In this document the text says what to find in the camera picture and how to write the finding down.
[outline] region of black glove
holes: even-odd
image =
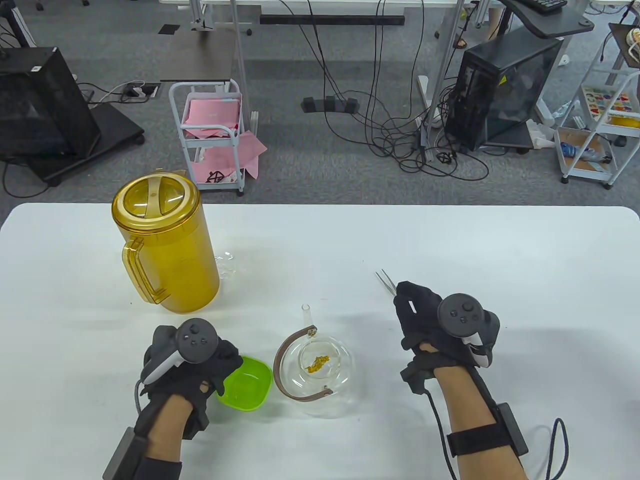
[[[411,282],[400,282],[396,293],[394,305],[404,334],[403,342],[411,339],[409,348],[413,348],[416,355],[420,353],[420,344],[428,343],[461,365],[476,366],[469,348],[462,340],[442,330],[438,322],[438,306],[442,301],[440,295]],[[409,301],[413,303],[415,313]]]
[[[174,327],[168,327],[158,335],[170,338],[175,333]],[[145,353],[145,363],[157,351],[161,341],[154,334],[154,344]],[[154,400],[163,404],[171,395],[180,395],[193,405],[193,412],[184,429],[184,438],[193,438],[196,432],[204,430],[209,421],[207,419],[207,399],[213,392],[219,396],[225,393],[224,380],[235,370],[240,368],[243,359],[237,348],[229,341],[219,339],[216,352],[200,364],[182,362],[179,367],[172,367],[155,382],[147,385],[140,395],[148,394],[150,404]],[[202,392],[202,383],[208,385],[206,392]]]

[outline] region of forearm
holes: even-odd
[[[464,367],[435,369],[453,432],[495,424],[489,407]],[[510,446],[458,456],[461,480],[527,480]]]
[[[136,471],[136,480],[178,480],[182,434],[192,410],[191,403],[183,397],[169,397],[149,431],[149,445]]]
[[[169,397],[149,432],[149,446],[145,456],[156,460],[179,462],[182,434],[192,410],[191,403],[183,397],[178,395]]]

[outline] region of computer case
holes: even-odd
[[[475,150],[526,122],[560,50],[521,27],[465,51],[445,131]]]
[[[82,159],[100,129],[57,47],[0,56],[0,159]]]

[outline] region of keyboard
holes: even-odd
[[[554,13],[566,5],[566,0],[518,0],[542,15]]]

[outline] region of yellow pitcher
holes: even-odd
[[[193,182],[169,172],[134,180],[111,214],[126,241],[122,262],[145,301],[183,314],[213,300],[220,276]]]

